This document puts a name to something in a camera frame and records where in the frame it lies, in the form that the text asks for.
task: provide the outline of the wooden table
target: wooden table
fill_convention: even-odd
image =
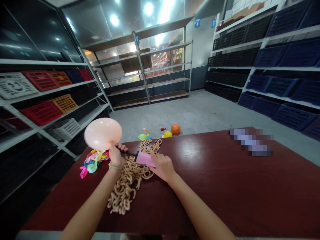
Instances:
[[[238,237],[320,238],[320,168],[274,141],[274,156],[252,157],[228,131],[163,139],[160,153]],[[139,142],[126,143],[132,152]],[[108,164],[80,178],[81,156],[24,230],[61,231],[90,196]],[[143,180],[124,216],[106,209],[98,232],[194,235],[170,187],[158,176]]]

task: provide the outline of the orange balloon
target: orange balloon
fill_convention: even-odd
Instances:
[[[180,126],[178,124],[173,124],[171,126],[171,132],[173,134],[178,134],[180,132]]]

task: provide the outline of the hand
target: hand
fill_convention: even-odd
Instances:
[[[158,175],[162,180],[169,183],[174,179],[174,176],[177,175],[176,171],[173,168],[171,159],[168,156],[163,154],[154,154],[150,153],[156,168],[150,166],[150,170]]]
[[[126,145],[122,143],[112,145],[109,151],[111,165],[115,167],[124,167],[124,164],[126,163],[125,154],[121,154],[119,149],[125,152],[128,151]]]

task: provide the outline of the gray floor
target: gray floor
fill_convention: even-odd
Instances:
[[[276,141],[320,166],[320,142],[204,90],[191,92],[189,98],[117,110],[110,117],[122,126],[121,142],[138,141],[138,135],[146,133],[143,128],[148,129],[152,138],[159,138],[163,135],[160,128],[170,129],[174,123],[181,126],[181,135],[253,126],[273,134]],[[22,231],[16,239],[58,239],[59,235],[60,232]],[[96,233],[93,239],[120,239],[120,235]]]

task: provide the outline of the green bracelet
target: green bracelet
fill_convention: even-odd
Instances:
[[[123,168],[119,168],[119,167],[115,167],[113,165],[110,165],[111,168],[115,168],[115,169],[123,169]]]

